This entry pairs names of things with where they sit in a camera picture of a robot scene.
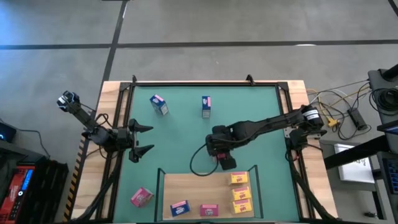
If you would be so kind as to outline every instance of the green table surface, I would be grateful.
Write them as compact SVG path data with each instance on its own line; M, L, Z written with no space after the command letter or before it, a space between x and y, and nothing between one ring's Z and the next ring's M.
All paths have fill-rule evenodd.
M149 101L154 94L158 94L166 101L169 113L165 116L154 111ZM202 96L211 96L210 118L201 117ZM130 198L139 187L156 192L159 167L169 174L190 173L190 158L205 143L205 137L211 134L213 126L229 125L245 120L258 121L277 115L280 115L280 110L276 90L272 86L135 87L131 118L136 118L140 124L154 127L146 133L138 133L137 140L141 146L154 144L155 147L147 152L139 163L131 162L128 159L128 151L125 152L113 222L153 222L154 198L144 208L135 207ZM263 134L248 145L231 152L238 165L233 170L248 170L256 164L259 169L264 219L248 218L244 221L297 222L299 220L285 152L282 130ZM209 172L214 165L212 158L203 148L195 157L193 169L196 172ZM222 172L221 166L216 171ZM159 201L158 214L161 218L162 198Z

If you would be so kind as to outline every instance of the gray concrete floor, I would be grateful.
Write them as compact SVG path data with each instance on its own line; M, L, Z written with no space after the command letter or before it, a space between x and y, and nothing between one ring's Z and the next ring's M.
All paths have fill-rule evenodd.
M120 6L0 0L0 45L110 44ZM398 17L387 0L135 0L127 5L119 43L382 39L398 39ZM109 49L0 50L0 118L39 130L52 158L72 169L83 127L55 102L71 90L95 107L108 54ZM235 80L251 74L305 80L307 88L322 90L365 80L368 70L389 68L397 58L398 45L118 49L109 79L135 74L140 80ZM325 101L333 100L325 95ZM380 119L367 98L359 110L373 130L351 142L380 135ZM347 121L343 131L353 130ZM338 137L329 132L323 139ZM42 152L35 134L21 133L17 143ZM371 194L333 189L333 195L344 220L378 222L362 216L374 209ZM63 211L61 206L58 218Z

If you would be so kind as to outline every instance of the box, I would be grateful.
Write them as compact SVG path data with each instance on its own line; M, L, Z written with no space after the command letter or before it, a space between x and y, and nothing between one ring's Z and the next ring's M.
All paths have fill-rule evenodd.
M151 191L143 187L140 187L138 191L132 196L130 202L133 205L142 208L149 202L152 196L154 196L154 194Z
M187 200L170 205L170 209L172 211L173 217L190 211L190 207Z
M211 110L211 99L210 96L203 96L201 98L201 117L209 118Z
M216 204L200 205L200 216L218 216L218 205Z
M243 184L248 182L247 172L232 172L228 177L228 184Z
M169 109L166 105L166 101L164 101L163 98L161 98L158 95L154 95L153 97L151 97L150 103L152 103L152 106L154 107L155 111L161 115L165 115L167 114L167 112L169 112Z
M238 200L232 202L232 212L234 214L250 212L252 210L250 199Z
M233 189L231 192L232 201L251 198L250 188L248 186Z

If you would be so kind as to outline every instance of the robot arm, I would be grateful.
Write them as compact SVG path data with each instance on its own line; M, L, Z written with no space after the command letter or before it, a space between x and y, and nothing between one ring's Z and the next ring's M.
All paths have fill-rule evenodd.
M288 127L297 128L290 133L293 147L307 141L307 135L324 133L323 121L316 108L308 105L287 114L262 121L238 121L229 126L215 126L213 134L206 137L206 148L210 156L218 158L223 170L233 169L236 162L230 150L245 146L259 135Z

